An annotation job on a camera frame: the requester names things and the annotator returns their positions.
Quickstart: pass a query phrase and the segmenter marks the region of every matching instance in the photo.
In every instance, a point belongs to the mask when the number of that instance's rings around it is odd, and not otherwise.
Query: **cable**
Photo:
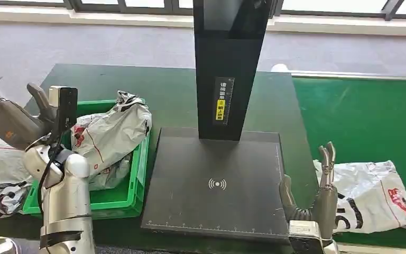
[[[43,188],[44,180],[46,179],[46,176],[48,175],[50,165],[52,164],[53,160],[57,157],[58,152],[60,151],[60,143],[61,143],[61,137],[63,136],[63,133],[60,134],[60,137],[58,138],[57,141],[57,146],[55,147],[55,151],[53,152],[52,156],[49,159],[49,162],[46,165],[46,168],[44,169],[43,175],[41,176],[40,179],[40,184],[38,185],[38,192],[37,192],[37,199],[38,199],[38,207],[40,208],[41,215],[43,214],[43,200],[41,199],[41,190]]]

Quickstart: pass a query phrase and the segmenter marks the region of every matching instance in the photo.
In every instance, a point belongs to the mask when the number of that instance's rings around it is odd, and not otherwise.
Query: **humanoid robot arm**
[[[77,121],[77,89],[51,87],[49,99],[36,85],[28,84],[27,89],[40,115],[31,116],[0,94],[0,138],[26,151],[24,166],[40,182],[43,227],[39,253],[93,254],[88,163],[60,145],[64,131]]]
[[[289,221],[289,240],[297,253],[338,253],[337,244],[332,238],[337,211],[337,188],[333,185],[336,152],[332,142],[328,142],[326,147],[318,149],[323,172],[319,191],[308,209],[297,207],[290,176],[284,175],[279,186],[285,217]]]

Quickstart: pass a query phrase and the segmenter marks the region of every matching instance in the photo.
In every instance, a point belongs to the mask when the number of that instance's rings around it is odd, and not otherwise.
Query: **yellow warning label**
[[[216,111],[216,120],[223,121],[223,114],[225,113],[225,100],[217,100],[217,111]]]

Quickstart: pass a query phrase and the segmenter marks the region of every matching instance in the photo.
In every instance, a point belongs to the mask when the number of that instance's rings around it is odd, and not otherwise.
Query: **label on pole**
[[[214,124],[228,124],[229,106],[231,104],[233,88],[233,77],[216,77],[214,88]]]

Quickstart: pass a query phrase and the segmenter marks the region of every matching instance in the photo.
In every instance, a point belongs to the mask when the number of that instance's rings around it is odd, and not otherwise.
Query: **white plastic bag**
[[[17,213],[32,185],[32,176],[22,163],[24,151],[0,139],[0,217]]]
[[[89,190],[97,191],[100,189],[112,189],[121,183],[125,176],[130,172],[132,154],[133,153],[129,153],[122,160],[91,177],[89,179]]]
[[[116,104],[111,110],[79,117],[71,131],[72,150],[88,160],[91,190],[113,188],[115,186],[111,187],[110,183],[118,183],[125,177],[128,167],[124,168],[125,174],[122,175],[109,174],[116,168],[111,166],[131,153],[152,126],[152,115],[142,99],[123,91],[117,93]],[[108,174],[99,174],[103,170]],[[118,180],[109,181],[108,176]]]
[[[321,163],[313,164],[320,181]],[[334,232],[406,229],[406,191],[391,161],[335,164],[334,172],[338,190]]]

